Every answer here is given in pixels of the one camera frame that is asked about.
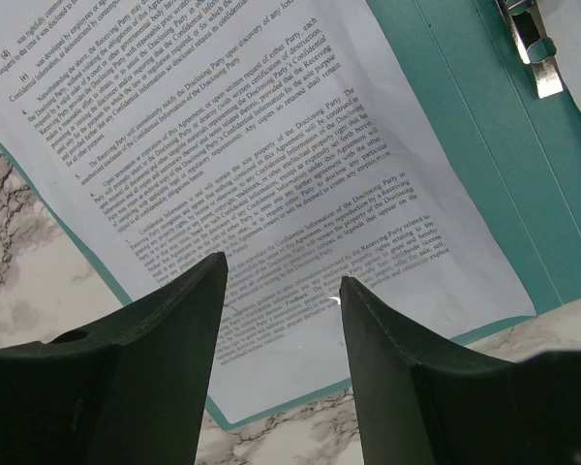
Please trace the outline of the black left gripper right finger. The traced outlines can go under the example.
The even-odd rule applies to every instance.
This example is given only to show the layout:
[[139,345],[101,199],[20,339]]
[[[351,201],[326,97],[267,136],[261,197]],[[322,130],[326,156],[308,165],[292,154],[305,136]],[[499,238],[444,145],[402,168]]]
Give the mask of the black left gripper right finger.
[[450,341],[358,280],[341,310],[368,464],[581,464],[581,351],[521,362]]

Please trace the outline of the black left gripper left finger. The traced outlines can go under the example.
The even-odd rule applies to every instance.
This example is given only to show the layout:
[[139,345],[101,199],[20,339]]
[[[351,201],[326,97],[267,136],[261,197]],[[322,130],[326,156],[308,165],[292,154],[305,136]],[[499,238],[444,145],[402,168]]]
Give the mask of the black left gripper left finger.
[[227,277],[214,253],[100,320],[0,349],[0,464],[193,463]]

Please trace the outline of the teal plastic file folder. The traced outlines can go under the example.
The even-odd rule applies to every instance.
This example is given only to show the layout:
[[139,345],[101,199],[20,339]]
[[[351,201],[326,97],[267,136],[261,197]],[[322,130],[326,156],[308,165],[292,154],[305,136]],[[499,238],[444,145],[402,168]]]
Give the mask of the teal plastic file folder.
[[[570,95],[563,91],[538,98],[531,71],[522,63],[496,1],[363,2],[448,162],[534,305],[531,316],[450,338],[471,342],[580,298],[581,113]],[[124,303],[135,301],[47,206],[115,295]],[[312,397],[236,425],[222,424],[210,414],[209,391],[206,408],[221,427],[231,429],[349,383],[350,376]]]

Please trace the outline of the printed paper sheets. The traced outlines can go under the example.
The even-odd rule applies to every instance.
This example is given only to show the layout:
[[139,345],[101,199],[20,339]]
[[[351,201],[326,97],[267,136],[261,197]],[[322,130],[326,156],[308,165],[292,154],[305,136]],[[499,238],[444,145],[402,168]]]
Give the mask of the printed paper sheets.
[[445,337],[535,309],[363,1],[0,1],[0,143],[138,299],[222,252],[210,414],[350,375],[350,276]]

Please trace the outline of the silver metal folder clip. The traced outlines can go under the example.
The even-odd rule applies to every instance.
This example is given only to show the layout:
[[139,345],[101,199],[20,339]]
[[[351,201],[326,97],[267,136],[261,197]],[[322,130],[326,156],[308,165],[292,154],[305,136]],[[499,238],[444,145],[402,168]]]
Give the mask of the silver metal folder clip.
[[531,71],[538,98],[563,92],[557,48],[546,32],[537,2],[497,0],[496,4],[522,63]]

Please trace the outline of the printed paper stack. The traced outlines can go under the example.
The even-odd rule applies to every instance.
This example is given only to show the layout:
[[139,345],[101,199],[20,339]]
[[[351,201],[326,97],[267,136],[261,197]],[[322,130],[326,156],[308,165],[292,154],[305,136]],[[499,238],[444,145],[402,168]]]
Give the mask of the printed paper stack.
[[581,0],[544,0],[538,6],[561,76],[581,112]]

